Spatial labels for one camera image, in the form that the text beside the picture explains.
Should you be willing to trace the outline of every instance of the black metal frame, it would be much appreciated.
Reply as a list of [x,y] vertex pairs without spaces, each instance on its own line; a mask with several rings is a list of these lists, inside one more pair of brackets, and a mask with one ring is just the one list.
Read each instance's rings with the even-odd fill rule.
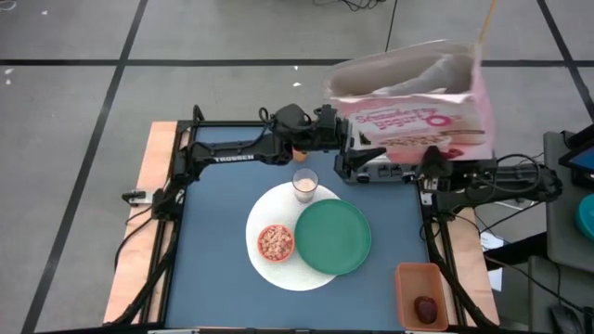
[[[178,121],[177,122],[177,126],[175,129],[174,144],[172,147],[171,162],[170,162],[168,174],[170,174],[172,172],[172,166],[173,166],[175,154],[177,154],[177,152],[181,148],[182,136],[188,128],[200,129],[201,127],[261,127],[261,126],[263,126],[263,124],[259,121],[200,121],[198,127],[196,127],[195,125],[196,125],[195,121]],[[190,131],[190,137],[192,137],[192,138],[195,137],[197,131],[198,130]],[[419,210],[421,211],[421,217],[423,220],[422,223],[425,224],[431,220],[431,217],[428,216],[428,213],[421,208],[420,198],[418,198],[418,204],[419,204]],[[174,229],[177,229],[178,231],[181,229],[182,220],[183,219],[180,216],[178,221],[173,222],[173,224],[175,224]],[[168,222],[159,221],[157,235],[155,237],[155,243],[154,243],[153,250],[151,253],[150,268],[149,268],[149,272],[148,272],[149,274],[153,273],[155,266],[159,262],[159,259],[161,257],[161,251],[162,251],[162,246],[164,244],[164,237],[165,237],[165,227],[167,224],[168,224]],[[453,253],[453,249],[452,249],[452,245],[451,245],[449,231],[447,228],[447,222],[443,222],[443,221],[439,222],[439,225],[440,225],[440,231],[441,231],[440,235],[441,235],[441,239],[442,239],[444,258],[445,258],[446,264],[448,266],[448,269],[454,274],[454,276],[458,277],[458,273],[456,271],[456,263],[454,260],[454,253]],[[165,328],[164,324],[165,324],[165,319],[166,319],[166,314],[167,314],[167,307],[169,304],[169,295],[171,292],[171,286],[173,284],[172,277],[173,277],[173,272],[174,272],[174,267],[175,267],[175,255],[176,254],[177,254],[177,244],[174,245],[174,256],[173,256],[173,259],[171,262],[171,266],[164,273],[161,303],[160,303],[159,315],[158,315],[157,322],[153,322],[153,323],[147,322],[148,314],[150,311],[150,304],[151,304],[151,298],[148,298],[148,300],[145,301],[143,308],[141,309],[140,318],[139,318],[140,322],[138,324],[125,325],[125,326],[122,326],[122,325],[105,326],[102,328],[80,328],[80,329],[71,329],[71,330],[65,330],[65,331],[46,332],[46,333],[47,334],[49,334],[49,333],[53,333],[53,334],[58,334],[58,333],[63,333],[63,334],[103,334],[103,333],[136,334],[136,333],[148,333],[150,330],[171,329],[171,328]],[[433,263],[436,255],[438,255],[438,254],[432,254],[428,248],[428,255],[429,255],[430,262]],[[459,302],[459,300],[456,296],[454,296],[454,302],[455,302],[458,325],[449,326],[447,331],[450,331],[450,332],[454,331],[457,333],[497,333],[497,334],[525,333],[523,331],[507,330],[507,329],[502,329],[502,328],[468,327],[464,308],[461,306],[461,303]],[[402,331],[382,331],[382,330],[371,331],[371,330],[316,330],[316,329],[201,328],[200,333],[201,334],[203,334],[203,333],[213,333],[213,334],[215,334],[215,333],[237,333],[237,334],[252,334],[252,333],[254,333],[254,334],[255,333],[291,333],[291,334],[297,334],[297,333],[307,333],[307,334],[314,334],[314,333],[320,333],[320,334],[322,334],[322,333],[323,334],[331,334],[331,333],[352,333],[352,334],[356,334],[356,333],[362,333],[362,334],[363,333],[365,333],[365,334],[386,333],[387,334],[387,333],[406,333],[406,332],[404,330],[402,330]]]

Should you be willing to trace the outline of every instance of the teal container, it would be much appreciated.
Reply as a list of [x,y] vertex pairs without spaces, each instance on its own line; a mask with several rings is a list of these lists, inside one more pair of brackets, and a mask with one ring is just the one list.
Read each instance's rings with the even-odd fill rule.
[[584,197],[579,203],[575,225],[586,238],[594,241],[594,194]]

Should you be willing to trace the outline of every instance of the tabletop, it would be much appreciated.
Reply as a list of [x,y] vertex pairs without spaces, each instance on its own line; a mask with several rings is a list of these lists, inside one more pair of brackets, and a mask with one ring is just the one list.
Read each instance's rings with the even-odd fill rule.
[[[148,137],[145,159],[141,167],[138,179],[138,186],[151,189],[162,186],[165,180],[167,166],[171,158],[171,148],[174,138],[175,122],[155,122],[152,124]],[[142,210],[132,209],[131,214]],[[463,212],[467,218],[474,220],[472,211]],[[462,286],[469,292],[473,300],[492,321],[498,323],[497,309],[493,300],[493,293],[490,288],[486,266],[484,265],[480,240],[476,235],[476,228],[468,222],[457,219],[449,225],[450,235],[453,244],[458,277]],[[110,321],[127,306],[136,295],[137,290],[146,279],[146,272],[149,268],[149,258],[154,242],[155,228],[147,228],[133,238],[124,249],[120,265],[114,278],[110,301],[105,315],[105,321]],[[456,317],[453,309],[451,291],[447,284],[444,285],[448,319],[450,324],[455,325]],[[155,288],[154,295],[159,296],[161,285]],[[151,307],[148,320],[156,320],[159,298],[153,298],[155,307]]]
[[547,203],[547,252],[556,263],[594,273],[594,242],[584,237],[574,223],[580,200],[591,191],[574,186],[571,170],[559,165],[559,158],[566,153],[569,148],[562,134],[545,133],[545,164],[557,172],[563,183],[563,193]]
[[[545,287],[557,292],[560,271],[561,288],[559,294],[580,306],[594,307],[594,275],[558,264],[537,256],[528,260],[528,274]],[[529,281],[530,330],[552,333],[549,308],[559,301],[550,293]],[[584,326],[584,316],[575,311]]]

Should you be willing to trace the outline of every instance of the orange bowl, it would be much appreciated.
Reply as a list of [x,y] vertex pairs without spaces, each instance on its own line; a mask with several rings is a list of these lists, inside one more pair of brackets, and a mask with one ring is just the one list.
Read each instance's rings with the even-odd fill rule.
[[[275,228],[280,227],[283,230],[283,232],[286,232],[291,237],[291,250],[289,250],[289,253],[287,253],[282,259],[271,259],[269,257],[266,257],[262,250],[262,244],[260,243],[260,241],[265,236],[265,233],[268,232],[268,230],[270,230],[273,227],[275,227]],[[263,258],[267,259],[268,261],[275,262],[275,263],[281,263],[281,262],[289,259],[289,257],[291,257],[291,254],[293,254],[293,251],[295,251],[295,237],[293,236],[292,232],[286,226],[284,226],[284,225],[269,225],[269,226],[265,227],[262,230],[262,232],[260,232],[260,235],[258,236],[258,252],[260,253],[260,255]]]

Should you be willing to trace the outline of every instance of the plastic container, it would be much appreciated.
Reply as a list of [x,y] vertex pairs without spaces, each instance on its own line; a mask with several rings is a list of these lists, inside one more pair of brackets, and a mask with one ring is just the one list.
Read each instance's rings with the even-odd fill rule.
[[588,195],[580,201],[575,212],[575,225],[586,238],[594,241],[594,195]]
[[[415,312],[415,299],[433,298],[437,319],[432,324],[420,322]],[[442,276],[434,263],[401,263],[396,268],[396,299],[400,324],[408,330],[444,331],[447,329],[446,302]]]
[[[270,227],[282,227],[282,229],[289,233],[289,235],[291,236],[291,251],[289,251],[289,254],[287,254],[287,256],[285,256],[282,259],[279,260],[272,260],[269,259],[267,257],[264,256],[264,253],[262,252],[262,247],[260,246],[260,239],[262,238],[262,236],[264,235],[264,233],[270,228]],[[295,236],[293,235],[293,233],[291,232],[290,229],[288,229],[285,225],[269,225],[267,227],[265,227],[262,232],[260,232],[260,235],[258,236],[258,252],[260,253],[260,255],[265,258],[267,261],[270,262],[274,262],[274,263],[281,263],[287,259],[289,259],[291,257],[291,255],[293,254],[293,251],[295,251]]]

